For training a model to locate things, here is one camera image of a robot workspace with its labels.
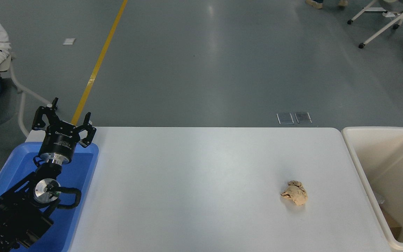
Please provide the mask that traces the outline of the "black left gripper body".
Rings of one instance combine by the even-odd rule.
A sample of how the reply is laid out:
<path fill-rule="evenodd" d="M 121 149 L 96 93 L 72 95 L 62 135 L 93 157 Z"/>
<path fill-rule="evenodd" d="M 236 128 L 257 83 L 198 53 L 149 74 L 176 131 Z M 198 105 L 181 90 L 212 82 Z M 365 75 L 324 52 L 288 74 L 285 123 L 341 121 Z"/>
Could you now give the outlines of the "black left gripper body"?
<path fill-rule="evenodd" d="M 50 154 L 57 154 L 65 160 L 72 160 L 77 142 L 80 141 L 76 126 L 65 121 L 59 121 L 46 128 L 46 135 L 40 147 L 39 156 L 48 159 Z"/>

